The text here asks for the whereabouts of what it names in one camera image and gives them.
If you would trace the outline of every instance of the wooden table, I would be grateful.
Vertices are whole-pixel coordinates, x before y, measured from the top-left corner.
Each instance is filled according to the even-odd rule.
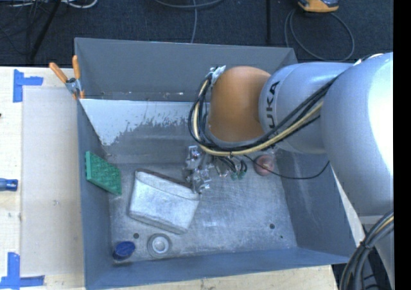
[[[20,72],[24,73],[25,77],[29,76],[40,76],[43,77],[44,81],[37,90],[47,89],[61,89],[63,93],[63,100],[73,100],[70,93],[66,90],[64,84],[55,76],[55,74],[48,68],[29,68],[29,67],[0,67],[0,177],[6,179],[18,179],[19,187],[17,192],[3,191],[0,192],[0,277],[7,274],[7,253],[14,252],[21,254],[25,252],[22,248],[21,233],[22,233],[22,223],[26,221],[26,216],[28,212],[22,209],[24,207],[24,202],[22,198],[22,192],[24,191],[24,178],[23,172],[23,136],[24,127],[27,127],[30,123],[23,122],[23,106],[25,104],[25,96],[23,96],[23,102],[13,103],[13,70],[18,69]],[[69,78],[74,76],[72,69],[64,69],[64,72]],[[49,100],[47,104],[52,107],[55,102]],[[47,123],[56,122],[55,119],[49,118],[44,120]],[[44,145],[60,145],[59,141],[64,140],[61,136],[56,136],[55,138],[50,138]],[[71,149],[61,149],[58,155],[64,155],[63,157],[48,157],[47,163],[55,163],[55,159],[63,160],[76,160],[77,151],[73,148]],[[67,174],[62,173],[59,177],[68,177]],[[69,186],[68,182],[55,182],[54,191],[63,191],[64,186]],[[74,202],[71,205],[76,207],[80,206],[80,197],[74,197]],[[56,220],[56,225],[64,223],[64,221]],[[81,234],[81,222],[80,218],[74,217],[71,219],[71,225],[69,225],[70,231],[75,231]],[[49,228],[48,236],[54,239],[54,247],[64,249],[64,246],[68,245],[67,241],[61,238],[57,228]],[[44,270],[41,274],[45,275],[44,285],[41,287],[36,287],[36,289],[84,289],[83,286],[83,273],[78,272],[79,266],[82,267],[83,257],[82,257],[82,242],[78,241],[78,252],[80,254],[75,254],[74,264],[76,266],[75,270],[66,270],[64,273],[50,273],[48,270]],[[41,263],[44,260],[42,253],[25,253],[27,257],[21,255],[22,262],[25,259],[31,259],[32,261],[38,261]],[[63,257],[52,257],[52,259],[64,259]],[[24,269],[21,270],[21,276],[35,276],[35,275],[25,275]],[[315,268],[301,268],[301,269],[288,269],[284,271],[273,271],[264,273],[255,273],[247,275],[238,275],[232,277],[220,277],[220,278],[210,278],[203,280],[193,280],[187,282],[175,282],[170,284],[156,284],[150,286],[140,286],[127,289],[138,289],[138,290],[160,290],[160,289],[171,289],[171,290],[235,290],[235,289],[277,289],[277,290],[337,290],[337,285],[333,275],[331,266],[319,266]]]

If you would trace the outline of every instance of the gray bin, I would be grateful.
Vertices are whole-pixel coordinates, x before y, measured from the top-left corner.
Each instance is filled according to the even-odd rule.
[[[181,169],[187,147],[195,144],[186,120],[169,123],[167,127],[150,120],[131,128],[118,126],[116,140],[101,142],[101,133],[116,127],[118,118],[125,118],[121,113],[136,102],[168,102],[170,106],[185,102],[189,106],[210,67],[252,65],[273,73],[297,63],[293,49],[76,38],[74,50],[86,99],[103,103],[103,110],[94,113],[86,112],[78,102],[87,289],[348,261],[355,242],[330,168],[311,180],[290,180],[276,175],[259,176],[248,161],[247,176],[235,182],[219,178],[211,171],[211,188],[201,196],[187,232],[175,234],[131,218],[128,208],[138,169],[183,181]],[[107,102],[113,100],[119,108],[110,108],[112,105]],[[131,114],[141,115],[141,111],[133,108]],[[86,151],[120,169],[121,196],[86,180]],[[275,156],[277,171],[294,177],[314,175],[327,162],[325,155],[302,155],[280,149]],[[167,257],[156,259],[147,252],[146,244],[153,234],[165,234],[172,242]],[[121,241],[133,241],[136,250],[119,263],[112,252]]]

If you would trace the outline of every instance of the black power cord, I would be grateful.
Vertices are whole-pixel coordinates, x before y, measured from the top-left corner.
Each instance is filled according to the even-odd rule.
[[[316,177],[320,176],[320,175],[327,169],[327,167],[328,167],[328,165],[329,165],[329,161],[327,161],[326,165],[325,165],[317,174],[315,174],[315,175],[313,175],[313,176],[309,176],[309,177],[290,177],[290,176],[285,176],[285,175],[277,174],[277,173],[275,173],[274,171],[269,170],[268,168],[266,168],[266,167],[262,166],[261,164],[258,164],[257,162],[255,162],[255,160],[253,160],[252,158],[250,158],[248,155],[244,155],[244,157],[246,157],[247,159],[251,160],[253,164],[255,164],[255,165],[257,165],[257,166],[259,166],[259,167],[261,167],[261,168],[263,168],[263,169],[265,169],[265,170],[267,170],[267,171],[269,171],[270,173],[272,173],[272,174],[274,174],[274,175],[276,175],[276,176],[280,176],[281,178],[289,179],[289,180],[312,180],[313,178],[316,178]]]

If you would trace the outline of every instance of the black cable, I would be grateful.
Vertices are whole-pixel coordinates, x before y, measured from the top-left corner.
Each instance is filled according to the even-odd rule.
[[[291,31],[291,33],[292,33],[292,35],[293,35],[294,40],[298,43],[298,45],[300,45],[300,47],[301,47],[303,50],[305,50],[305,52],[307,52],[308,54],[310,54],[311,56],[314,56],[315,58],[317,58],[317,59],[319,59],[319,60],[322,60],[322,61],[325,61],[325,62],[344,62],[344,61],[348,60],[348,59],[353,55],[353,53],[354,53],[354,48],[355,48],[354,36],[353,36],[353,34],[351,33],[351,30],[348,28],[348,25],[347,25],[341,18],[339,18],[335,13],[329,13],[329,14],[330,14],[332,17],[336,18],[337,21],[338,21],[339,23],[341,23],[341,24],[343,25],[343,27],[347,30],[347,32],[348,32],[348,34],[349,34],[349,36],[350,36],[350,39],[351,39],[351,51],[350,51],[350,53],[349,53],[345,58],[343,58],[343,59],[341,59],[341,60],[328,60],[328,59],[323,58],[323,57],[321,57],[321,56],[319,56],[319,55],[316,55],[316,54],[314,54],[313,52],[311,52],[310,50],[308,50],[307,47],[305,47],[304,44],[303,44],[300,40],[298,40],[298,38],[297,38],[297,36],[295,35],[295,32],[294,32],[294,28],[293,28],[293,23],[292,23],[292,21],[293,21],[293,17],[294,17],[294,14],[295,14],[295,11],[296,11],[296,10],[297,10],[297,9],[291,10],[290,13],[288,13],[288,15],[287,15],[287,17],[286,17],[286,19],[285,19],[285,23],[284,23],[284,37],[285,37],[285,43],[286,43],[286,46],[287,46],[287,47],[290,47],[290,44],[289,44],[289,42],[288,42],[288,35],[287,35],[287,25],[290,24],[290,31]]]
[[[324,96],[326,94],[326,92],[328,91],[328,89],[330,88],[330,86],[334,83],[334,81],[338,78],[339,76],[334,77],[333,79],[329,80],[325,85],[321,86],[321,88],[314,92],[310,97],[308,97],[307,99],[305,99],[299,106],[297,106],[293,111],[291,111],[279,124],[277,124],[276,127],[274,127],[272,130],[270,130],[268,133],[266,133],[264,136],[260,137],[258,140],[256,140],[255,142],[253,142],[252,144],[248,144],[248,145],[244,145],[244,146],[237,146],[235,148],[222,148],[220,146],[218,146],[217,144],[215,144],[211,139],[207,139],[207,141],[199,141],[193,131],[192,131],[192,127],[191,127],[191,122],[192,122],[192,115],[193,115],[193,111],[195,109],[195,106],[197,103],[204,102],[204,97],[206,95],[206,92],[208,90],[208,88],[210,87],[211,84],[211,77],[209,79],[207,79],[208,83],[207,85],[204,87],[204,90],[202,92],[201,100],[199,98],[196,99],[196,101],[194,102],[194,104],[191,107],[190,113],[189,113],[189,130],[190,130],[190,134],[191,136],[201,145],[203,146],[207,146],[208,148],[217,148],[221,151],[239,151],[239,150],[243,150],[243,149],[249,149],[249,148],[253,148],[254,146],[264,143],[266,142],[270,136],[274,135],[282,126],[284,126],[295,114],[298,113],[299,110],[301,110],[304,106],[308,105],[309,107],[314,105],[316,102],[318,102],[322,96]],[[302,117],[304,117],[304,115],[307,113],[308,109],[304,109],[304,111],[302,113],[300,113],[299,116],[297,116],[297,120],[300,120]],[[312,123],[314,120],[309,121],[308,123],[303,124],[302,126],[300,126],[298,129],[294,130],[291,134],[295,133],[297,130],[302,129],[303,127],[307,126],[308,124]],[[202,129],[201,129],[201,123],[197,123],[199,125],[198,127],[198,132],[199,134],[202,134]]]
[[[360,274],[363,267],[363,262],[365,262],[365,258],[368,256],[371,249],[374,248],[375,243],[392,231],[392,229],[394,228],[393,220],[389,224],[385,225],[383,229],[381,229],[381,227],[393,217],[394,210],[390,210],[369,230],[369,233],[365,236],[364,240],[357,247],[355,252],[350,257],[348,263],[345,265],[340,279],[340,290],[348,289],[351,275],[356,277],[356,279],[354,280],[356,282],[354,288],[359,289],[361,285]]]
[[[255,161],[254,161],[252,158],[250,158],[248,155],[244,155],[244,157],[250,159],[253,164],[255,164],[255,165],[257,165],[257,166],[259,166],[259,167],[261,167],[261,168],[263,168],[263,169],[265,169],[265,170],[267,170],[267,171],[269,171],[270,173],[272,173],[272,174],[274,174],[274,175],[277,175],[277,176],[280,176],[281,178],[287,178],[287,179],[289,179],[289,180],[311,180],[311,179],[313,179],[313,178],[316,178],[316,177],[320,176],[320,175],[327,169],[327,167],[328,167],[328,165],[329,165],[329,161],[327,161],[326,165],[321,169],[321,171],[320,171],[319,173],[313,175],[313,176],[309,176],[309,177],[289,177],[289,176],[277,174],[277,173],[275,173],[275,172],[267,169],[266,167],[262,166],[261,164],[258,164],[257,162],[255,162]]]

